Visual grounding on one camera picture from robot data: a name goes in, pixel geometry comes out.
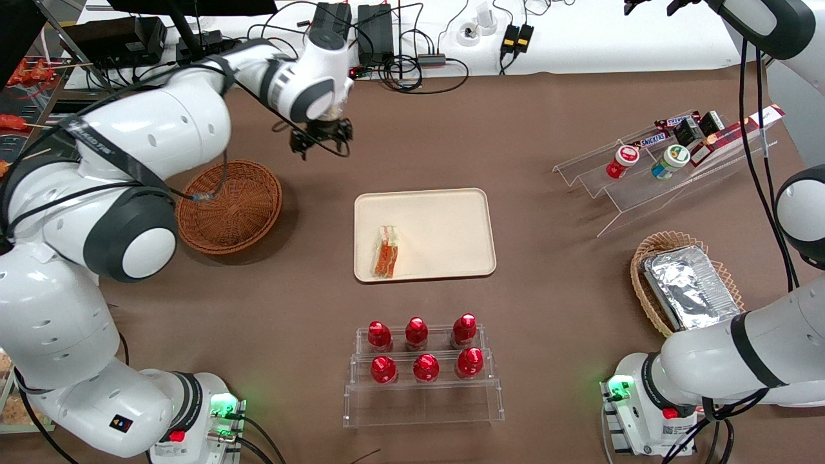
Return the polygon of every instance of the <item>brown wicker basket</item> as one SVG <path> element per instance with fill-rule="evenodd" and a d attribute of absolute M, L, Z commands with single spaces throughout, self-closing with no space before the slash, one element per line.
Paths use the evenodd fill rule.
<path fill-rule="evenodd" d="M 647 279 L 642 273 L 642 261 L 652 254 L 687 245 L 698 245 L 705 254 L 708 253 L 708 247 L 699 240 L 690 237 L 688 234 L 673 231 L 658 232 L 647 237 L 639 245 L 636 249 L 636 254 L 633 255 L 633 259 L 630 261 L 630 280 L 633 281 L 636 296 L 642 303 L 642 309 L 644 309 L 644 313 L 648 315 L 650 322 L 653 322 L 653 326 L 665 337 L 670 337 L 673 334 L 674 328 L 671 326 L 667 314 L 665 314 L 662 305 L 659 304 L 659 300 L 656 298 L 656 295 L 653 294 L 653 290 L 650 288 Z M 713 260 L 710 262 L 714 265 L 714 269 L 716 269 L 719 277 L 722 278 L 722 282 L 724 282 L 724 285 L 730 291 L 733 300 L 736 302 L 736 306 L 739 306 L 739 312 L 745 312 L 745 305 L 742 303 L 742 297 L 739 295 L 736 284 L 733 283 L 730 272 L 725 269 L 722 263 Z"/>
<path fill-rule="evenodd" d="M 187 194 L 213 192 L 223 172 L 219 163 L 193 178 Z M 230 161 L 226 181 L 212 201 L 181 199 L 175 206 L 178 231 L 186 244 L 206 254 L 234 253 L 261 239 L 281 212 L 281 185 L 264 166 Z"/>

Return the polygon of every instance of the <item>white jar lid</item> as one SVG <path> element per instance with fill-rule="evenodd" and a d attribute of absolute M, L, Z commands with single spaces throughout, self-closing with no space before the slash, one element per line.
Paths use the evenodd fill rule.
<path fill-rule="evenodd" d="M 630 167 L 639 161 L 639 151 L 631 145 L 622 145 L 616 150 L 616 162 L 625 167 Z"/>
<path fill-rule="evenodd" d="M 681 168 L 691 160 L 691 151 L 681 145 L 671 145 L 665 150 L 664 157 L 674 168 Z"/>

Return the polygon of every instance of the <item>red button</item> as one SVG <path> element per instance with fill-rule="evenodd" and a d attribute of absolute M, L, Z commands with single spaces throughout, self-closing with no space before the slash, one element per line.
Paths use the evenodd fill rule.
<path fill-rule="evenodd" d="M 665 419 L 675 419 L 679 417 L 679 411 L 673 408 L 665 408 L 662 410 L 662 415 L 665 416 Z"/>
<path fill-rule="evenodd" d="M 183 441 L 183 438 L 186 438 L 186 432 L 184 432 L 183 430 L 173 430 L 169 434 L 170 442 L 180 443 Z"/>

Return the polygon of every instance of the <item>robotic arm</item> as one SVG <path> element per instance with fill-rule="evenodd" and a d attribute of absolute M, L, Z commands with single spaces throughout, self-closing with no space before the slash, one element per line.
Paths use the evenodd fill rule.
<path fill-rule="evenodd" d="M 149 450 L 155 464 L 221 462 L 229 421 L 215 414 L 237 412 L 237 400 L 213 374 L 137 372 L 115 359 L 118 333 L 97 276 L 138 282 L 171 260 L 177 226 L 163 180 L 225 150 L 222 96 L 232 83 L 294 123 L 338 122 L 348 61 L 344 40 L 323 30 L 312 29 L 298 61 L 251 40 L 162 88 L 68 118 L 79 163 L 19 162 L 0 198 L 14 240 L 0 257 L 0 346 L 38 410 L 118 457 Z"/>
<path fill-rule="evenodd" d="M 625 0 L 625 14 L 647 0 Z M 825 78 L 825 2 L 706 0 L 742 36 L 783 61 L 820 93 Z M 668 16 L 688 3 L 674 0 Z M 775 211 L 803 259 L 825 269 L 825 165 L 794 175 Z M 767 393 L 762 404 L 825 405 L 825 276 L 733 320 L 675 333 L 660 353 L 634 353 L 603 384 L 634 454 L 665 456 L 696 422 L 697 406 Z M 687 448 L 683 454 L 689 454 Z"/>

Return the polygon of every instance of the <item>green indicator light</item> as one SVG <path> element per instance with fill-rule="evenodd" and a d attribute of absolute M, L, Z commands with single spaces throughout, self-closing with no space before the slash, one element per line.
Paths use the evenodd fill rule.
<path fill-rule="evenodd" d="M 210 401 L 210 409 L 214 415 L 222 415 L 235 411 L 238 407 L 238 399 L 229 393 L 219 393 L 213 395 Z"/>
<path fill-rule="evenodd" d="M 607 388 L 616 398 L 627 400 L 630 398 L 630 387 L 633 386 L 633 377 L 631 376 L 613 376 L 607 381 Z"/>

